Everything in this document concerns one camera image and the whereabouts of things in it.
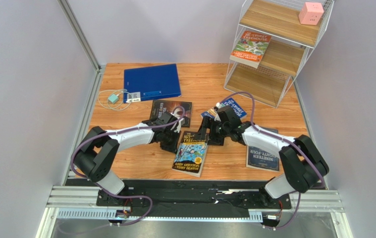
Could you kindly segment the black 169-Storey Treehouse book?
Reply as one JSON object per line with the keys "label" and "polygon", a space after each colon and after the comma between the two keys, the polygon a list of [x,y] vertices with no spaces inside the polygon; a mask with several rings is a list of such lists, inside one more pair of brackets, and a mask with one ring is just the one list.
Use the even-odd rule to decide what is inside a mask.
{"label": "black 169-Storey Treehouse book", "polygon": [[172,169],[200,178],[208,149],[208,140],[208,134],[202,138],[195,131],[183,132]]}

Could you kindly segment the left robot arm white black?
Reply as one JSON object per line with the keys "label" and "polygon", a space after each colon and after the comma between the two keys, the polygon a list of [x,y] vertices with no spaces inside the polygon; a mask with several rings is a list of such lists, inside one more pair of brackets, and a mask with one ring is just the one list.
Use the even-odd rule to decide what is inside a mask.
{"label": "left robot arm white black", "polygon": [[181,121],[169,112],[123,129],[104,130],[95,126],[71,155],[71,168],[110,194],[120,196],[124,182],[111,170],[117,153],[139,145],[158,143],[175,153],[181,135]]}

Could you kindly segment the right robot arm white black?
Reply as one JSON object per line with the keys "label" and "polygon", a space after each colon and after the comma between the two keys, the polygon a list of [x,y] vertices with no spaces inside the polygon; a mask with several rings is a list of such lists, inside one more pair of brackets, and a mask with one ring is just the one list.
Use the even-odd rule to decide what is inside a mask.
{"label": "right robot arm white black", "polygon": [[252,121],[242,121],[230,106],[217,110],[215,118],[205,116],[196,133],[207,138],[210,145],[222,146],[225,138],[248,147],[260,148],[278,158],[284,173],[270,179],[260,188],[260,196],[275,200],[283,195],[305,193],[329,173],[329,166],[314,144],[306,136],[283,136],[271,132]]}

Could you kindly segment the orange 78-Storey Treehouse book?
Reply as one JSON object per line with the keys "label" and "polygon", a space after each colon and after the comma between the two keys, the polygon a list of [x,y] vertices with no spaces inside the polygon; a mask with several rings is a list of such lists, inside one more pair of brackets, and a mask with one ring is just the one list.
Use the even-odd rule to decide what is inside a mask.
{"label": "orange 78-Storey Treehouse book", "polygon": [[229,59],[257,69],[270,41],[270,35],[255,31],[244,31],[236,42]]}

